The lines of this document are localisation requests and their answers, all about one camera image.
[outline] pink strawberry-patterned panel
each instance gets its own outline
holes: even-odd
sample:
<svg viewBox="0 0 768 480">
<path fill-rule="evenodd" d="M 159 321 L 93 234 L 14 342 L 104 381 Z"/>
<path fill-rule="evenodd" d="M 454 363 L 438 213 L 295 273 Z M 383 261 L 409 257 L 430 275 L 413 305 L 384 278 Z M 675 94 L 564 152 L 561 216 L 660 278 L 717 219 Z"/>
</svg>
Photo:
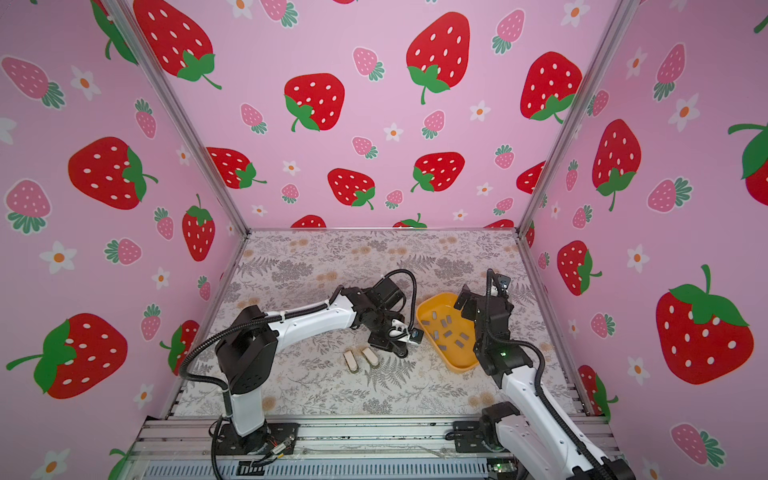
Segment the pink strawberry-patterned panel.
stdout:
<svg viewBox="0 0 768 480">
<path fill-rule="evenodd" d="M 239 240 L 99 4 L 0 19 L 4 478 L 116 478 Z"/>
<path fill-rule="evenodd" d="M 133 2 L 251 227 L 519 223 L 615 0 L 396 4 Z"/>
<path fill-rule="evenodd" d="M 711 7 L 640 5 L 534 218 L 565 342 L 638 478 L 763 469 L 768 9 Z"/>
</svg>

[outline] yellow container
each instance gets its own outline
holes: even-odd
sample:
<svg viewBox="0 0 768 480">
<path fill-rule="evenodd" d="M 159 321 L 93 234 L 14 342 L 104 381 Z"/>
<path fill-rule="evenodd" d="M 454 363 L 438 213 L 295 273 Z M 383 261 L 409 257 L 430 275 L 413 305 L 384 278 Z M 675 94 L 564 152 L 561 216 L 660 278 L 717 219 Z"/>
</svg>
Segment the yellow container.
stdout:
<svg viewBox="0 0 768 480">
<path fill-rule="evenodd" d="M 453 308 L 457 299 L 454 293 L 435 295 L 419 305 L 416 318 L 445 366 L 452 372 L 464 373 L 478 365 L 478 359 L 472 351 L 475 346 L 475 324 L 463 319 L 461 310 Z"/>
</svg>

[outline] white flower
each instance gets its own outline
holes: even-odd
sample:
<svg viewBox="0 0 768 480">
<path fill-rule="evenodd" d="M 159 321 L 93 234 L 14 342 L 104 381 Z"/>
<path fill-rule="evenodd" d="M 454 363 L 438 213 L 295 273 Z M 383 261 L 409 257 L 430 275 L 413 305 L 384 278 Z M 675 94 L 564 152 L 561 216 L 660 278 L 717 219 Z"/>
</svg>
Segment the white flower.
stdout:
<svg viewBox="0 0 768 480">
<path fill-rule="evenodd" d="M 189 167 L 190 164 L 190 154 L 187 151 L 187 148 L 182 145 L 181 148 L 176 150 L 176 155 L 179 156 L 179 163 L 182 165 L 187 165 Z"/>
<path fill-rule="evenodd" d="M 162 266 L 159 266 L 157 268 L 157 275 L 152 276 L 152 280 L 155 282 L 155 288 L 159 290 L 164 286 L 168 286 L 168 277 L 170 277 L 170 272 L 166 272 L 163 270 Z"/>
<path fill-rule="evenodd" d="M 10 118 L 0 118 L 0 141 L 13 145 L 13 137 L 9 132 L 14 128 L 16 128 L 16 122 Z"/>
<path fill-rule="evenodd" d="M 227 3 L 232 5 L 232 15 L 234 15 L 234 18 L 240 18 L 240 16 L 249 20 L 253 18 L 250 14 L 250 6 L 253 5 L 253 0 L 227 0 Z"/>
<path fill-rule="evenodd" d="M 576 335 L 578 334 L 578 327 L 576 326 L 576 320 L 569 320 L 568 321 L 568 332 L 571 333 L 571 335 L 576 338 Z"/>
<path fill-rule="evenodd" d="M 139 393 L 134 397 L 134 402 L 139 404 L 139 410 L 141 410 L 141 408 L 144 407 L 144 403 L 152 401 L 153 388 L 154 388 L 154 385 L 146 386 L 143 383 L 141 384 L 141 389 L 139 390 Z"/>
<path fill-rule="evenodd" d="M 402 129 L 397 128 L 397 124 L 393 123 L 389 127 L 384 127 L 384 133 L 386 134 L 387 141 L 400 141 L 400 134 L 402 133 Z"/>
<path fill-rule="evenodd" d="M 698 118 L 701 114 L 696 107 L 696 102 L 699 101 L 699 94 L 695 94 L 689 101 L 685 101 L 682 98 L 677 101 L 675 108 L 677 111 L 670 117 L 669 123 L 677 124 L 677 131 L 683 131 L 685 125 L 689 120 Z"/>
<path fill-rule="evenodd" d="M 638 245 L 634 250 L 627 248 L 627 255 L 629 256 L 627 268 L 634 267 L 638 273 L 643 273 L 643 264 L 650 260 L 648 255 L 643 255 L 643 246 Z"/>
<path fill-rule="evenodd" d="M 61 242 L 56 240 L 53 243 L 53 251 L 41 253 L 40 258 L 46 262 L 50 262 L 48 264 L 48 271 L 56 273 L 62 268 L 65 270 L 74 270 L 72 259 L 77 252 L 78 251 L 74 248 L 65 249 L 64 245 L 61 245 Z"/>
<path fill-rule="evenodd" d="M 637 47 L 637 51 L 634 53 L 634 57 L 627 60 L 627 78 L 637 77 L 640 74 L 640 66 L 648 56 L 647 53 L 643 53 L 640 47 Z"/>
<path fill-rule="evenodd" d="M 627 370 L 627 374 L 633 376 L 637 380 L 637 383 L 643 385 L 643 379 L 650 377 L 650 373 L 643 368 L 643 359 L 638 357 L 637 360 L 633 360 L 632 357 L 628 356 L 627 360 L 629 361 L 629 370 Z"/>
<path fill-rule="evenodd" d="M 677 7 L 678 12 L 682 12 L 683 8 L 685 8 L 685 4 L 688 3 L 688 0 L 672 0 L 672 3 L 670 3 L 670 8 Z"/>
<path fill-rule="evenodd" d="M 664 480 L 659 475 L 659 464 L 656 462 L 649 462 L 643 457 L 643 475 L 648 480 Z"/>
<path fill-rule="evenodd" d="M 485 195 L 488 196 L 488 192 L 493 190 L 493 187 L 488 186 L 488 182 L 485 182 L 483 185 L 478 185 L 478 195 Z"/>
<path fill-rule="evenodd" d="M 83 73 L 79 68 L 72 65 L 72 74 L 74 75 L 74 78 L 72 78 L 72 81 L 69 82 L 69 84 L 82 90 L 88 100 L 91 100 L 94 97 L 94 94 L 101 94 L 101 90 L 99 90 L 99 87 L 94 83 L 94 75 L 91 72 L 86 71 Z"/>
<path fill-rule="evenodd" d="M 42 478 L 42 480 L 51 480 L 54 475 L 60 475 L 67 471 L 67 464 L 64 460 L 69 455 L 69 449 L 61 453 L 48 452 L 45 454 L 43 465 L 32 473 L 30 478 Z"/>
<path fill-rule="evenodd" d="M 568 25 L 570 23 L 574 27 L 578 27 L 579 18 L 589 12 L 589 5 L 584 5 L 584 0 L 576 0 L 576 2 L 563 5 L 563 9 L 565 10 L 565 16 L 560 25 Z"/>
<path fill-rule="evenodd" d="M 295 161 L 292 161 L 292 162 L 283 161 L 283 171 L 288 172 L 291 177 L 295 177 L 296 172 L 300 172 L 301 169 L 296 166 Z"/>
<path fill-rule="evenodd" d="M 477 105 L 472 105 L 469 108 L 469 111 L 472 112 L 469 120 L 475 120 L 477 118 L 480 121 L 485 121 L 485 114 L 491 111 L 491 108 L 485 106 L 485 100 L 480 100 L 480 103 Z"/>
</svg>

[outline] pink wall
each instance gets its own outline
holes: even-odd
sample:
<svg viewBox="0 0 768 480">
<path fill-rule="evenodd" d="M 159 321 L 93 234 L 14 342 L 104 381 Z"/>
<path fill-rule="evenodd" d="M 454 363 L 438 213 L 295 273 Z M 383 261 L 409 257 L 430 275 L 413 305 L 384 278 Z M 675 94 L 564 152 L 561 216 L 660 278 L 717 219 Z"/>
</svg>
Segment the pink wall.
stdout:
<svg viewBox="0 0 768 480">
<path fill-rule="evenodd" d="M 214 151 L 217 161 L 234 158 L 245 164 L 247 159 L 256 181 L 267 182 L 251 182 L 251 172 L 243 173 L 249 180 L 241 183 L 230 174 L 237 168 L 233 162 L 220 168 L 252 227 L 290 227 L 306 215 L 319 216 L 328 227 L 391 227 L 405 219 L 429 227 L 483 227 L 519 221 L 531 188 L 518 188 L 518 178 L 522 186 L 528 173 L 538 176 L 537 166 L 560 127 L 552 114 L 560 111 L 564 118 L 568 113 L 565 103 L 556 105 L 558 99 L 578 87 L 578 70 L 587 68 L 615 1 L 564 3 L 246 0 L 239 8 L 234 0 L 175 1 L 173 7 L 160 0 L 135 0 L 134 13 L 203 142 L 230 149 Z M 417 38 L 433 22 L 435 40 L 430 33 Z M 185 61 L 185 49 L 194 57 L 187 53 Z M 557 55 L 546 55 L 533 66 L 548 52 Z M 204 55 L 209 56 L 201 61 Z M 189 63 L 182 71 L 181 62 Z M 375 70 L 378 62 L 382 77 Z M 440 68 L 436 80 L 420 71 L 430 63 Z M 551 66 L 557 63 L 560 69 L 554 71 Z M 415 67 L 415 79 L 409 65 Z M 531 81 L 526 81 L 529 69 L 538 90 L 530 90 Z M 312 74 L 324 75 L 293 80 Z M 311 93 L 326 85 L 333 89 Z M 286 107 L 286 92 L 294 113 L 302 117 L 304 106 L 308 118 L 296 123 L 297 116 Z M 549 110 L 538 115 L 544 120 L 528 119 L 555 94 Z M 477 118 L 480 110 L 484 113 Z M 437 137 L 422 134 L 426 125 Z M 514 160 L 505 151 L 497 153 L 502 145 L 511 148 Z M 432 168 L 444 170 L 440 162 L 454 161 L 441 177 L 420 178 L 434 192 L 423 190 L 414 178 L 416 161 L 430 154 L 436 155 L 426 159 L 431 162 L 423 170 L 428 174 Z M 460 173 L 450 175 L 461 163 Z M 331 182 L 340 185 L 332 189 L 328 176 L 335 169 L 356 172 L 358 181 L 349 178 L 354 173 L 335 171 Z M 373 184 L 374 197 L 369 198 L 366 185 Z M 484 195 L 484 187 L 492 190 Z M 363 190 L 362 205 L 351 206 L 354 191 Z M 388 208 L 387 202 L 399 207 Z"/>
<path fill-rule="evenodd" d="M 759 127 L 768 31 L 753 29 L 768 10 L 748 1 L 671 3 L 637 10 L 601 82 L 607 105 L 584 117 L 548 187 L 532 251 L 577 365 L 598 406 L 610 408 L 638 478 L 753 478 L 763 468 L 768 362 L 768 151 Z M 669 86 L 661 85 L 654 99 L 654 86 L 671 81 L 672 92 L 664 98 Z M 728 134 L 735 124 L 763 130 Z M 611 167 L 623 175 L 606 182 Z M 592 273 L 602 272 L 586 290 L 585 248 Z"/>
<path fill-rule="evenodd" d="M 174 384 L 160 341 L 184 354 L 174 332 L 201 323 L 210 304 L 198 278 L 215 295 L 237 238 L 227 235 L 229 220 L 196 164 L 180 162 L 181 139 L 141 69 L 123 58 L 130 52 L 113 43 L 105 57 L 108 36 L 90 2 L 13 2 L 0 20 L 0 45 L 0 190 L 11 220 L 0 228 L 2 365 L 44 354 L 2 370 L 3 477 L 107 478 L 122 458 L 111 450 L 127 451 Z M 144 128 L 134 106 L 142 98 L 152 110 L 139 117 Z M 82 150 L 106 137 L 113 139 Z M 159 183 L 136 175 L 128 146 Z M 147 189 L 138 202 L 141 178 Z M 182 238 L 196 194 L 216 227 L 203 261 Z M 170 218 L 159 228 L 158 207 Z M 112 240 L 118 254 L 108 258 Z M 144 315 L 152 305 L 159 314 Z"/>
</svg>

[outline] floral patterned table surface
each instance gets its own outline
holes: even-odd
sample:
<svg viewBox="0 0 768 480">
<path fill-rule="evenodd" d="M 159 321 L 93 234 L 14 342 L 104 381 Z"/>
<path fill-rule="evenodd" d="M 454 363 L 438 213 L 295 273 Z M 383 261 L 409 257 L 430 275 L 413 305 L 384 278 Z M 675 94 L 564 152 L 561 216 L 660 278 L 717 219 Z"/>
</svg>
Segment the floral patterned table surface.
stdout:
<svg viewBox="0 0 768 480">
<path fill-rule="evenodd" d="M 552 341 L 531 291 L 515 234 L 503 230 L 290 230 L 252 233 L 211 332 L 227 328 L 245 307 L 263 311 L 296 308 L 327 298 L 337 285 L 371 286 L 386 272 L 411 270 L 419 282 L 417 305 L 464 283 L 485 290 L 485 271 L 511 277 L 513 338 L 538 345 L 547 359 L 544 384 L 566 412 L 575 413 Z M 410 300 L 410 280 L 393 277 Z M 403 312 L 410 309 L 410 302 Z M 425 339 L 404 359 L 378 351 L 372 368 L 360 354 L 369 332 L 337 330 L 296 343 L 275 357 L 263 386 L 267 415 L 472 415 L 502 397 L 479 367 L 449 371 Z M 351 373 L 343 352 L 352 349 L 359 370 Z M 193 368 L 223 378 L 214 349 Z M 218 415 L 216 388 L 189 382 L 174 415 Z"/>
</svg>

